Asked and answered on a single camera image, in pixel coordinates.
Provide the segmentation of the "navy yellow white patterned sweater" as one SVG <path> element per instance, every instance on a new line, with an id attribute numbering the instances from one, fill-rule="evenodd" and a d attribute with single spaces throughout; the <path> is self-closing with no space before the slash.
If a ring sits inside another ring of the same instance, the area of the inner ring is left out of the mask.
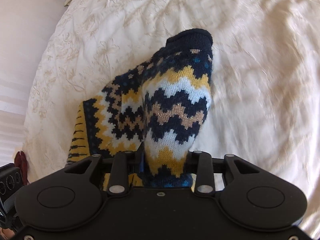
<path id="1" fill-rule="evenodd" d="M 144 146 L 135 185 L 190 187 L 184 165 L 212 103 L 212 44 L 206 30 L 183 31 L 80 103 L 67 164 Z"/>

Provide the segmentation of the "white floral bedspread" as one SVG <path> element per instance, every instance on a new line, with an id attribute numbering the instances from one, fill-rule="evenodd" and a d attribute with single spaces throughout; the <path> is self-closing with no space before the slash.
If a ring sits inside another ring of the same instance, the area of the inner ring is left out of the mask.
<path id="1" fill-rule="evenodd" d="M 35 74 L 29 181 L 64 167 L 80 103 L 179 32 L 213 37 L 213 105 L 193 149 L 238 155 L 297 185 L 319 237 L 319 0 L 72 0 Z"/>

